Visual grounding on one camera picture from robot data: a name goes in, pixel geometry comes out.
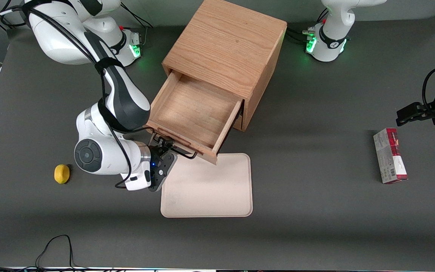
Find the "drawer handle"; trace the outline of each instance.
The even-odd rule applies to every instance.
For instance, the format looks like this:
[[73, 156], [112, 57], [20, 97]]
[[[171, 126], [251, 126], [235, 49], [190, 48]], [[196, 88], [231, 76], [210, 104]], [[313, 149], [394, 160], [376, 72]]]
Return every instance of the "drawer handle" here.
[[176, 149], [173, 148], [173, 147], [171, 148], [171, 150], [174, 151], [175, 153], [177, 153], [177, 154], [183, 156], [183, 157], [186, 157], [186, 158], [190, 159], [190, 160], [194, 159], [194, 158], [197, 156], [197, 151], [194, 151], [194, 154], [193, 154], [192, 156], [189, 156], [189, 155], [187, 155], [187, 154], [182, 153], [182, 152], [179, 151], [179, 150], [176, 150]]
[[179, 143], [187, 146], [187, 147], [191, 147], [191, 143], [189, 143], [188, 141], [183, 140], [182, 138], [176, 136], [174, 133], [171, 133], [170, 131], [167, 131], [166, 129], [162, 129], [162, 127], [158, 127], [157, 131], [161, 132], [161, 134], [165, 134], [171, 138], [174, 138], [174, 140], [179, 140]]
[[177, 139], [178, 139], [178, 142], [179, 142], [181, 145], [183, 145], [183, 146], [185, 146], [185, 147], [188, 147], [189, 149], [194, 150], [194, 154], [193, 154], [192, 156], [189, 156], [189, 155], [186, 155], [186, 154], [180, 152], [179, 150], [176, 150], [175, 148], [171, 148], [172, 151], [176, 152], [177, 154], [179, 154], [179, 155], [181, 155], [181, 156], [183, 156], [183, 157], [186, 157], [186, 158], [192, 160], [192, 159], [194, 159], [194, 158], [197, 156], [197, 154], [199, 153], [199, 152], [196, 151], [194, 148], [192, 148], [192, 144], [191, 144], [191, 143], [189, 143], [188, 141], [183, 140], [183, 139], [180, 138], [180, 137], [177, 137], [175, 134], [171, 133], [170, 131], [167, 131], [166, 129], [162, 129], [162, 127], [158, 127], [158, 128], [157, 128], [157, 131], [159, 131], [161, 134], [166, 134], [167, 136], [169, 136], [169, 137], [171, 137], [171, 138], [174, 138], [174, 140], [177, 140]]

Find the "cable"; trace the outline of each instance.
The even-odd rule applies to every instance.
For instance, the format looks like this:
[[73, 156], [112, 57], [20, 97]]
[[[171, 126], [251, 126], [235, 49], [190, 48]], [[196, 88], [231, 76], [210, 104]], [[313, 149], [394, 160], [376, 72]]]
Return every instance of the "cable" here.
[[138, 15], [136, 15], [134, 12], [132, 12], [130, 9], [128, 9], [128, 7], [126, 7], [126, 5], [124, 4], [124, 3], [120, 3], [120, 5], [126, 10], [126, 11], [128, 11], [128, 12], [130, 12], [130, 14], [132, 14], [132, 16], [134, 16], [135, 17], [135, 19], [137, 19], [137, 20], [142, 20], [142, 21], [144, 21], [145, 23], [147, 23], [151, 28], [154, 28], [154, 26], [152, 26], [152, 24], [150, 24], [149, 22], [147, 22], [145, 19], [142, 19], [142, 17], [139, 17]]
[[26, 23], [9, 24], [9, 23], [6, 23], [6, 22], [4, 21], [5, 15], [6, 15], [7, 13], [5, 13], [5, 14], [1, 14], [3, 11], [12, 10], [12, 8], [20, 7], [20, 6], [13, 6], [12, 8], [9, 8], [9, 9], [8, 9], [8, 6], [9, 6], [9, 4], [11, 3], [11, 1], [12, 1], [12, 0], [8, 0], [8, 1], [6, 2], [6, 4], [3, 6], [3, 8], [1, 9], [1, 11], [0, 11], [0, 20], [1, 20], [1, 22], [2, 22], [5, 26], [8, 26], [8, 27], [10, 27], [10, 28], [14, 28], [14, 27], [16, 27], [16, 26], [24, 26], [24, 25], [26, 25]]
[[318, 16], [318, 19], [316, 19], [316, 22], [319, 22], [323, 17], [325, 17], [328, 14], [328, 9], [325, 8], [321, 13], [320, 16]]
[[434, 73], [435, 73], [435, 68], [427, 74], [426, 78], [424, 79], [423, 91], [422, 91], [422, 97], [423, 97], [424, 106], [426, 107], [427, 111], [430, 114], [432, 114], [433, 116], [435, 116], [435, 112], [433, 112], [431, 110], [429, 104], [427, 103], [427, 99], [426, 99], [426, 87], [427, 87], [427, 82], [429, 81], [430, 76], [432, 76], [432, 74], [434, 74]]
[[[105, 97], [106, 97], [107, 94], [105, 92], [105, 80], [103, 78], [103, 73], [100, 74], [100, 79], [102, 80], [102, 100], [103, 100], [103, 104], [105, 105]], [[107, 122], [107, 120], [105, 120], [105, 119], [103, 119], [103, 120], [104, 120], [105, 124], [107, 124], [107, 127], [110, 130], [110, 133], [112, 133], [112, 136], [114, 136], [114, 139], [115, 139], [117, 145], [119, 145], [120, 150], [122, 150], [122, 153], [123, 153], [123, 155], [125, 157], [125, 160], [127, 162], [127, 167], [128, 167], [128, 174], [127, 174], [126, 178], [124, 178], [121, 181], [117, 182], [114, 187], [117, 188], [117, 189], [126, 189], [126, 186], [120, 186], [120, 184], [124, 183], [130, 177], [130, 174], [132, 172], [132, 165], [131, 165], [130, 159], [128, 158], [128, 155], [127, 155], [127, 153], [125, 151], [125, 148], [122, 146], [122, 143], [119, 141], [119, 138], [117, 138], [117, 135], [115, 135], [114, 130], [112, 129], [110, 124]]]
[[54, 236], [53, 238], [50, 239], [50, 241], [48, 241], [48, 243], [46, 243], [45, 249], [40, 253], [40, 255], [38, 255], [38, 257], [36, 257], [36, 260], [35, 260], [35, 267], [36, 267], [36, 268], [38, 268], [38, 269], [41, 269], [41, 268], [42, 268], [42, 267], [40, 266], [40, 259], [41, 259], [41, 257], [46, 253], [46, 250], [48, 250], [48, 246], [50, 246], [50, 243], [51, 243], [54, 239], [59, 238], [59, 237], [63, 237], [63, 236], [66, 237], [67, 240], [68, 240], [68, 246], [69, 246], [69, 266], [70, 266], [71, 268], [73, 268], [73, 269], [76, 270], [75, 267], [78, 266], [78, 265], [76, 265], [75, 261], [73, 260], [73, 247], [71, 246], [71, 240], [70, 240], [69, 236], [66, 235], [66, 234], [61, 234], [61, 235], [58, 235], [58, 236]]
[[[1, 17], [1, 20], [3, 19], [3, 17], [4, 17], [4, 15], [5, 14], [7, 14], [7, 13], [9, 13], [8, 11], [9, 10], [11, 10], [11, 12], [14, 12], [14, 11], [20, 11], [20, 10], [22, 10], [22, 8], [21, 8], [21, 6], [13, 6], [13, 7], [10, 7], [8, 10], [5, 10], [5, 11], [2, 11], [1, 13], [3, 14], [2, 15], [2, 17]], [[97, 60], [95, 59], [95, 57], [93, 57], [92, 55], [91, 55], [91, 53], [88, 51], [88, 49], [83, 45], [83, 43], [78, 39], [78, 38], [76, 38], [71, 32], [69, 32], [66, 28], [64, 28], [61, 24], [59, 24], [59, 22], [57, 22], [57, 21], [55, 21], [55, 19], [53, 19], [52, 17], [49, 17], [48, 15], [46, 15], [46, 14], [44, 14], [44, 13], [42, 13], [42, 12], [40, 12], [40, 11], [38, 11], [38, 10], [36, 10], [34, 7], [33, 8], [31, 8], [31, 9], [29, 9], [29, 12], [30, 13], [33, 13], [34, 15], [36, 15], [36, 16], [38, 16], [38, 17], [40, 17], [42, 20], [44, 20], [45, 22], [47, 22], [48, 24], [50, 24], [51, 26], [53, 26], [58, 32], [60, 32], [66, 39], [68, 39], [73, 45], [75, 45], [75, 47], [76, 48], [78, 48], [81, 52], [82, 52], [82, 54], [83, 55], [85, 55], [85, 57], [87, 57], [94, 65], [97, 63]], [[101, 81], [102, 81], [102, 100], [103, 101], [105, 101], [105, 98], [106, 98], [106, 92], [105, 92], [105, 80], [104, 80], [104, 76], [103, 76], [103, 74], [100, 74], [100, 79], [101, 79]], [[122, 153], [123, 153], [123, 155], [124, 155], [124, 157], [125, 157], [125, 160], [126, 160], [126, 162], [127, 162], [127, 166], [128, 166], [128, 174], [127, 174], [127, 176], [126, 176], [126, 178], [124, 178], [122, 181], [120, 181], [120, 182], [118, 182], [117, 184], [115, 184], [115, 186], [114, 187], [116, 187], [116, 188], [119, 188], [119, 189], [126, 189], [126, 186], [120, 186], [120, 184], [122, 184], [122, 183], [124, 183], [129, 177], [130, 177], [130, 175], [131, 175], [131, 172], [132, 172], [132, 167], [131, 167], [131, 162], [130, 162], [130, 159], [128, 158], [128, 155], [127, 155], [127, 153], [126, 153], [126, 151], [125, 151], [125, 149], [124, 149], [124, 147], [122, 146], [122, 144], [121, 144], [121, 142], [119, 141], [119, 139], [118, 139], [118, 137], [116, 136], [116, 134], [115, 134], [115, 132], [114, 132], [114, 129], [112, 129], [112, 127], [110, 126], [110, 124], [104, 119], [104, 121], [105, 121], [105, 123], [106, 123], [106, 125], [107, 125], [107, 127], [109, 128], [109, 130], [110, 130], [110, 132], [111, 132], [111, 134], [112, 134], [112, 136], [113, 136], [113, 138], [115, 139], [115, 141], [116, 141], [116, 143], [117, 143], [117, 145], [119, 145], [119, 148], [122, 150]], [[146, 129], [151, 129], [153, 132], [154, 132], [154, 129], [152, 129], [152, 128], [142, 128], [142, 129], [138, 129], [138, 130], [135, 130], [135, 131], [131, 131], [132, 133], [135, 133], [135, 132], [138, 132], [138, 131], [142, 131], [142, 130], [146, 130]]]
[[286, 28], [286, 31], [293, 32], [293, 33], [296, 33], [296, 34], [302, 34], [301, 31], [296, 31], [296, 30], [291, 29], [291, 28]]
[[27, 266], [27, 267], [23, 267], [21, 269], [12, 269], [12, 268], [9, 268], [9, 267], [0, 267], [0, 272], [26, 272], [26, 271], [33, 271], [33, 270], [35, 270], [37, 272], [43, 272], [43, 271], [61, 271], [61, 272], [63, 272], [63, 271], [68, 271], [68, 269], [48, 269], [48, 268], [41, 267], [39, 265], [40, 260], [43, 257], [43, 255], [46, 253], [46, 251], [48, 250], [48, 247], [50, 246], [50, 243], [53, 240], [55, 240], [55, 239], [57, 239], [59, 237], [62, 237], [62, 236], [66, 237], [67, 240], [68, 240], [68, 245], [69, 245], [69, 267], [71, 267], [73, 269], [73, 271], [81, 271], [81, 272], [83, 272], [85, 270], [94, 270], [94, 269], [90, 269], [88, 267], [79, 266], [79, 265], [77, 265], [75, 263], [74, 257], [73, 257], [73, 247], [71, 246], [71, 240], [70, 240], [68, 235], [61, 234], [61, 235], [58, 235], [58, 236], [54, 236], [52, 239], [50, 239], [50, 241], [48, 241], [48, 243], [45, 246], [45, 249], [36, 258], [34, 266]]
[[288, 37], [290, 37], [290, 38], [292, 38], [293, 40], [295, 40], [295, 41], [299, 41], [299, 42], [306, 42], [307, 40], [301, 40], [301, 39], [299, 39], [299, 38], [296, 38], [295, 36], [292, 36], [290, 33], [288, 33], [288, 32], [286, 32], [285, 33], [285, 35], [286, 36], [288, 36]]
[[145, 28], [145, 35], [143, 36], [143, 43], [142, 46], [145, 45], [145, 43], [147, 42], [147, 31], [149, 30], [149, 28]]

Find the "wooden cabinet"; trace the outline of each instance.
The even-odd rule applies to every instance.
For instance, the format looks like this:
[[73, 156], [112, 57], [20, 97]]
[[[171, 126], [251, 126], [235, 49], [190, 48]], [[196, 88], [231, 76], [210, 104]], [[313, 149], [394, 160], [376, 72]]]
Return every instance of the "wooden cabinet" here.
[[245, 131], [273, 75], [286, 22], [205, 0], [162, 65], [148, 126], [216, 164], [229, 129]]

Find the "wood grain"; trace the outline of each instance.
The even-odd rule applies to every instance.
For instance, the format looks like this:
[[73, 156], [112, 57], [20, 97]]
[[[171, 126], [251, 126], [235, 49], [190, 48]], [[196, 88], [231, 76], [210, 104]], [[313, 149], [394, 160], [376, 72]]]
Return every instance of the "wood grain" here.
[[152, 102], [147, 125], [200, 155], [215, 158], [241, 104], [242, 98], [172, 71]]
[[205, 0], [162, 65], [167, 74], [177, 71], [243, 98], [244, 131], [274, 71], [286, 26], [224, 0]]

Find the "yellow lemon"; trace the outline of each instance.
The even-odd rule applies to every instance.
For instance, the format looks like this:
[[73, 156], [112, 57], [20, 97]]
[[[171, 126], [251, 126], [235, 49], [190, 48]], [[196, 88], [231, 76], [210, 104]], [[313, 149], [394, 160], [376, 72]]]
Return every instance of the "yellow lemon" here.
[[69, 168], [67, 165], [58, 165], [55, 167], [55, 181], [59, 184], [65, 184], [69, 179]]

